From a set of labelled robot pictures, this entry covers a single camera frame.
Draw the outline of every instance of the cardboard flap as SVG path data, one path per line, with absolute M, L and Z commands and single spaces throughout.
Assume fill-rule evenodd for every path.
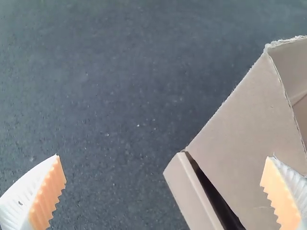
M 299 37 L 266 46 L 245 78 L 186 148 L 248 230 L 279 229 L 270 202 L 259 187 L 267 156 L 275 153 L 298 172 L 307 173 L 305 146 L 291 106 L 307 89 L 307 78 L 302 78 L 305 43 L 306 38 Z M 290 62 L 297 52 L 304 60 Z M 285 60 L 288 66 L 294 65 L 292 72 L 278 69 Z
M 307 94 L 307 37 L 272 42 L 265 52 L 272 57 L 291 105 L 295 105 Z
M 192 230 L 224 230 L 184 152 L 177 153 L 163 172 Z

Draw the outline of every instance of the dark floor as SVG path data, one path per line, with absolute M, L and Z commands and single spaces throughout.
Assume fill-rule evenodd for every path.
M 306 17 L 306 0 L 0 0 L 0 192 L 58 153 L 52 229 L 187 229 L 163 169 Z

